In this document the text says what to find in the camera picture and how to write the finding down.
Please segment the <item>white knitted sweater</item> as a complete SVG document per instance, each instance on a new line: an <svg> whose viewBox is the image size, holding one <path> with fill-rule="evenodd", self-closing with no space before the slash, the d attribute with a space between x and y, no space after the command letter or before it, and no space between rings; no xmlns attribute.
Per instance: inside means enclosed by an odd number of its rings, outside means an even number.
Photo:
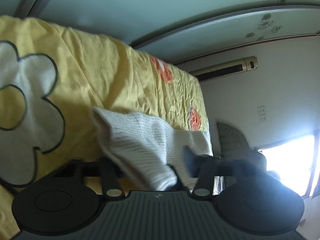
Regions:
<svg viewBox="0 0 320 240"><path fill-rule="evenodd" d="M196 179L183 162L183 147L196 155L213 153L209 132L174 129L157 116L93 107L92 120L104 155L142 190L164 191L178 180L191 189Z"/></svg>

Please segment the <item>grey cloud shaped headboard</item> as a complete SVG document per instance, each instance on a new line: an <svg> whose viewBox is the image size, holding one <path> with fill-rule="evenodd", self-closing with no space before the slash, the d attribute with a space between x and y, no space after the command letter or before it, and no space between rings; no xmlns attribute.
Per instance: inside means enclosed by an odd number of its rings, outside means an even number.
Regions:
<svg viewBox="0 0 320 240"><path fill-rule="evenodd" d="M245 136L237 128L217 123L221 146L221 157L226 161L244 160L256 168L266 171L266 157L258 151L250 148Z"/></svg>

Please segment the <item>gold standing air conditioner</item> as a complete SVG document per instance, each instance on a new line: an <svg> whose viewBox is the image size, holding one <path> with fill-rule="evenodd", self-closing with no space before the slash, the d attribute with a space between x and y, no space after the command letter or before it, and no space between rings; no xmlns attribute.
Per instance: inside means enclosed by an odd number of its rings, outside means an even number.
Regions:
<svg viewBox="0 0 320 240"><path fill-rule="evenodd" d="M258 59L255 56L250 56L194 70L190 72L190 74L196 77L199 82L202 82L233 74L249 72L257 68Z"/></svg>

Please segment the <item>yellow carrot print quilt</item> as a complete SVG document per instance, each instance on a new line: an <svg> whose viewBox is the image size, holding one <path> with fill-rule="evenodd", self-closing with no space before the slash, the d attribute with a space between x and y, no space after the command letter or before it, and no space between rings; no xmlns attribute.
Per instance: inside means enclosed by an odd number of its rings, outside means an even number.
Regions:
<svg viewBox="0 0 320 240"><path fill-rule="evenodd" d="M14 195L72 159L95 161L92 107L157 116L211 154L198 80L106 35L1 17L1 239L19 229Z"/></svg>

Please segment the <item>sliding wardrobe with flower decals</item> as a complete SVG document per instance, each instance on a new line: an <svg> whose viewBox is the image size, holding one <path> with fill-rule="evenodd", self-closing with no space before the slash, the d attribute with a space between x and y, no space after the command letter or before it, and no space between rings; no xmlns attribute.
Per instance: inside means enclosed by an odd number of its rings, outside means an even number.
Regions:
<svg viewBox="0 0 320 240"><path fill-rule="evenodd" d="M173 63L319 35L319 0L1 0L1 14L110 35Z"/></svg>

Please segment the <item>white wall socket panel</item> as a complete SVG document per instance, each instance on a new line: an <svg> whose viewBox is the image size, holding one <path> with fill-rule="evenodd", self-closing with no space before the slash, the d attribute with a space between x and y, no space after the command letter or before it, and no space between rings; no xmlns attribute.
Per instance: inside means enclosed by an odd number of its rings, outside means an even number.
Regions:
<svg viewBox="0 0 320 240"><path fill-rule="evenodd" d="M258 107L258 116L259 116L259 122L265 122L267 120L265 106Z"/></svg>

